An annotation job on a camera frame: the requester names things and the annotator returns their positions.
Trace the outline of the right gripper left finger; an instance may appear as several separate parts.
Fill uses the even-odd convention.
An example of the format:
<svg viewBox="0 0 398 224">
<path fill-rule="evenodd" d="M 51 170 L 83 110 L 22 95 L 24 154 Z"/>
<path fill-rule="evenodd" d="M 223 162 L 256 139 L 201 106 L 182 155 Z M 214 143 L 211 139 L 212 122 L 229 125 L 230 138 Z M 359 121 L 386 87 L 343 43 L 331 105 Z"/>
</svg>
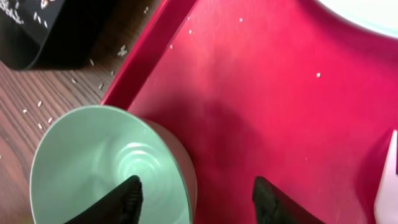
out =
<svg viewBox="0 0 398 224">
<path fill-rule="evenodd" d="M 143 201 L 142 182 L 132 175 L 65 224 L 138 224 Z"/>
</svg>

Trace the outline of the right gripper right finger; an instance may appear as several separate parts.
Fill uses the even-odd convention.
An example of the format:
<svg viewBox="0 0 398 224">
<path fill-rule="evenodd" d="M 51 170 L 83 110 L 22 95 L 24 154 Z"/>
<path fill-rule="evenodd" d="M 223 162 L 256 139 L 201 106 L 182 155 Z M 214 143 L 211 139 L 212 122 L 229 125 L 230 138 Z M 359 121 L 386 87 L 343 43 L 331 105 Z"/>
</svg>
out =
<svg viewBox="0 0 398 224">
<path fill-rule="evenodd" d="M 254 179 L 252 201 L 257 224 L 325 224 L 261 176 Z"/>
</svg>

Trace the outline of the mint green bowl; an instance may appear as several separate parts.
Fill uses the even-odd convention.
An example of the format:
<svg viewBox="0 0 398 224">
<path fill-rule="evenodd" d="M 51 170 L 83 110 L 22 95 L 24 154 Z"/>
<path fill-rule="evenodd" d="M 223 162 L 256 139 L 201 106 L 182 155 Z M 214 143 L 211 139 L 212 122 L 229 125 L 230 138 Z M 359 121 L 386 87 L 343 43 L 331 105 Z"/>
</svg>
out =
<svg viewBox="0 0 398 224">
<path fill-rule="evenodd" d="M 131 176 L 142 182 L 141 223 L 192 223 L 197 177 L 183 144 L 127 111 L 91 105 L 48 128 L 30 172 L 35 223 L 66 223 Z"/>
</svg>

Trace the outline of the food scraps and rice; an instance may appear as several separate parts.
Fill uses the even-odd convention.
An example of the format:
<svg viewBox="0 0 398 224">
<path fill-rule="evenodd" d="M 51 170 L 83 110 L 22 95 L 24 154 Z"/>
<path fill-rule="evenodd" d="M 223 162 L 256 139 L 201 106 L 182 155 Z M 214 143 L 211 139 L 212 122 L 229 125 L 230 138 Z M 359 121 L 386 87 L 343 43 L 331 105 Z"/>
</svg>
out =
<svg viewBox="0 0 398 224">
<path fill-rule="evenodd" d="M 49 23 L 47 20 L 53 20 L 50 19 L 49 8 L 55 11 L 57 4 L 61 3 L 58 0 L 1 0 L 1 10 L 18 25 L 24 25 L 24 20 L 31 17 L 34 22 L 48 29 Z"/>
</svg>

